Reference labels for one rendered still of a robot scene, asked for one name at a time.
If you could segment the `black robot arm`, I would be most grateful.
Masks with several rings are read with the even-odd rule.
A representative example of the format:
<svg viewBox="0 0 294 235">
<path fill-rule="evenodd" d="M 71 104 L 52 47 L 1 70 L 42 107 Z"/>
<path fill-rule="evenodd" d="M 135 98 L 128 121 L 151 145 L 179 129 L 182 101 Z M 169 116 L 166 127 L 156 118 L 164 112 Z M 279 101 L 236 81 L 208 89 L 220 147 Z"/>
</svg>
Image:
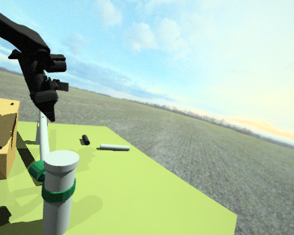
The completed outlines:
<svg viewBox="0 0 294 235">
<path fill-rule="evenodd" d="M 63 54 L 51 54 L 43 38 L 27 26 L 11 21 L 0 12 L 0 37 L 7 40 L 16 49 L 8 59 L 18 59 L 22 73 L 57 73 L 66 72 L 66 58 Z M 19 49 L 19 51 L 18 51 Z M 21 51 L 21 52 L 20 52 Z M 44 71 L 45 70 L 45 71 Z M 68 91 L 69 83 L 48 77 L 49 88 L 56 92 Z"/>
</svg>

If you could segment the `green cup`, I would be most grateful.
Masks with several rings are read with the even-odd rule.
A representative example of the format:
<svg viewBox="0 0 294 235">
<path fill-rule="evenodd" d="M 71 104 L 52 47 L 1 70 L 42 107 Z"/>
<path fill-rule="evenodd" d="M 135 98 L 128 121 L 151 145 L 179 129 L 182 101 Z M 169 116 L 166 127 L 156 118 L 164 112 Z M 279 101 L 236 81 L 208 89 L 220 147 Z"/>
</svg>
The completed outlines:
<svg viewBox="0 0 294 235">
<path fill-rule="evenodd" d="M 69 199 L 73 193 L 75 192 L 75 185 L 76 185 L 76 178 L 74 180 L 74 185 L 70 188 L 67 189 L 63 192 L 49 192 L 45 190 L 44 188 L 44 181 L 45 181 L 45 168 L 44 168 L 44 160 L 39 160 L 34 162 L 30 167 L 29 167 L 29 174 L 35 178 L 38 182 L 43 182 L 42 183 L 42 197 L 44 201 L 47 202 L 60 202 L 64 201 L 66 199 Z"/>
</svg>

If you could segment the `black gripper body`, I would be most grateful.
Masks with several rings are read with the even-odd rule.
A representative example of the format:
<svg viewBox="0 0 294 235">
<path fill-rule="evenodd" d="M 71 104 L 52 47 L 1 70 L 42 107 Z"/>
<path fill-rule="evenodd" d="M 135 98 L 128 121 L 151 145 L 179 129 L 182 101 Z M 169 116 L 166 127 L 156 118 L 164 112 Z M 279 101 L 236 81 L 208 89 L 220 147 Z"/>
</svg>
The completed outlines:
<svg viewBox="0 0 294 235">
<path fill-rule="evenodd" d="M 30 91 L 31 100 L 34 103 L 46 103 L 59 99 L 57 92 L 49 88 L 48 77 L 45 73 L 28 73 L 23 76 Z"/>
</svg>

